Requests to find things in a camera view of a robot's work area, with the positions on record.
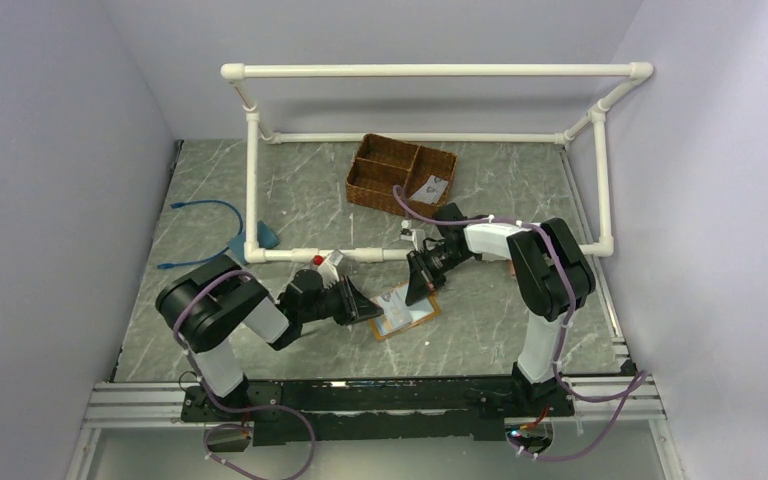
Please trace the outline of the white patterned credit card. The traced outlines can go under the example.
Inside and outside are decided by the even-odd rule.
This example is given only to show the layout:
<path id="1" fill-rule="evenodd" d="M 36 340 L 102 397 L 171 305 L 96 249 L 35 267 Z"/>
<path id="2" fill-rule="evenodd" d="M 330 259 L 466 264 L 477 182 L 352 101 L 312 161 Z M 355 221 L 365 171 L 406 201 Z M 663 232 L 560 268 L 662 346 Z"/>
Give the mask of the white patterned credit card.
<path id="1" fill-rule="evenodd" d="M 427 178 L 425 183 L 409 197 L 409 199 L 429 205 L 436 204 L 442 199 L 448 186 L 448 180 L 431 175 Z"/>

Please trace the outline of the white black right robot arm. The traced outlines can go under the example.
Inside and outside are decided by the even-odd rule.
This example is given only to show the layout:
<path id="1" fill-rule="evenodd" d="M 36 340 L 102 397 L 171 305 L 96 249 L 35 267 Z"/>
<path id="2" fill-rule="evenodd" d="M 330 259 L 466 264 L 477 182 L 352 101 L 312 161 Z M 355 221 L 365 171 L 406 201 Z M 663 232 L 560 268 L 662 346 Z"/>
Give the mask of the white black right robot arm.
<path id="1" fill-rule="evenodd" d="M 532 314 L 512 373 L 518 382 L 511 388 L 511 401 L 524 415 L 538 413 L 558 386 L 560 354 L 571 317 L 596 286 L 567 222 L 555 217 L 525 225 L 491 215 L 468 218 L 454 203 L 439 208 L 429 222 L 442 237 L 407 255 L 405 304 L 411 306 L 438 291 L 446 283 L 446 273 L 469 259 L 494 256 L 510 261 Z"/>

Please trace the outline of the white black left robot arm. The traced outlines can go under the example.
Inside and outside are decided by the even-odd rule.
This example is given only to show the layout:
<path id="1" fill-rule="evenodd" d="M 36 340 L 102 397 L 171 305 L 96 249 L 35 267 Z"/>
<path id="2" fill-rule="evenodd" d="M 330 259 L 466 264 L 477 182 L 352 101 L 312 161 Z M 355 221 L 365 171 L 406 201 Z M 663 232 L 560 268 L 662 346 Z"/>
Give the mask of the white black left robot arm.
<path id="1" fill-rule="evenodd" d="M 307 323 L 332 319 L 348 326 L 383 314 L 349 277 L 325 274 L 319 265 L 298 270 L 274 297 L 226 255 L 165 287 L 155 309 L 209 391 L 208 407 L 224 420 L 239 417 L 248 403 L 249 379 L 230 342 L 238 327 L 278 351 L 298 340 Z"/>

